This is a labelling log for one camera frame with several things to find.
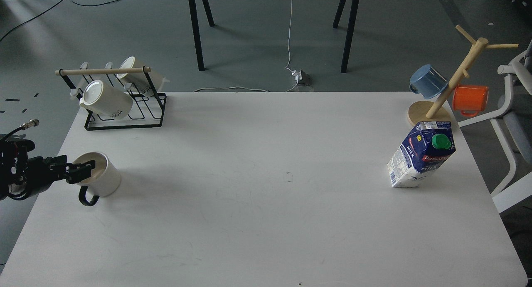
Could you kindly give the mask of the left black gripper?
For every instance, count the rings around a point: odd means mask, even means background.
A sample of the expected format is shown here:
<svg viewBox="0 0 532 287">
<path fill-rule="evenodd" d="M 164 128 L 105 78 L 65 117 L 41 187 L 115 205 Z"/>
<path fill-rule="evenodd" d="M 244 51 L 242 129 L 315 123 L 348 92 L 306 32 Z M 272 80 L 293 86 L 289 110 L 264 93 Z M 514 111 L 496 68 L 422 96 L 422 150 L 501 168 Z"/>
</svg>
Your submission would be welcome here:
<svg viewBox="0 0 532 287">
<path fill-rule="evenodd" d="M 95 161 L 83 163 L 67 163 L 67 156 L 58 157 L 34 157 L 28 161 L 28 167 L 24 173 L 23 195 L 36 195 L 48 190 L 55 181 L 63 179 L 62 173 L 65 169 L 64 179 L 67 183 L 80 183 L 92 176 L 95 169 Z M 65 168 L 52 170 L 52 165 L 63 165 Z"/>
</svg>

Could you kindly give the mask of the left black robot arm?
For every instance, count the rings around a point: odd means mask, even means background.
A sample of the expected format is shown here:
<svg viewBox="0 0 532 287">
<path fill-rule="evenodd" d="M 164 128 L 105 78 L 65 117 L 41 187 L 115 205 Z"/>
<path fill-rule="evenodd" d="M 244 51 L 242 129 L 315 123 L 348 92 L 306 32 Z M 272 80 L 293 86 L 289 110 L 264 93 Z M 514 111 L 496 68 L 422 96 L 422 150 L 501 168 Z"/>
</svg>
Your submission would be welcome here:
<svg viewBox="0 0 532 287">
<path fill-rule="evenodd" d="M 15 133 L 38 126 L 38 119 L 31 119 L 6 135 L 1 135 L 0 187 L 1 199 L 25 200 L 50 188 L 55 181 L 79 183 L 91 177 L 95 160 L 68 163 L 66 156 L 42 156 L 29 158 L 35 149 L 33 141 Z"/>
</svg>

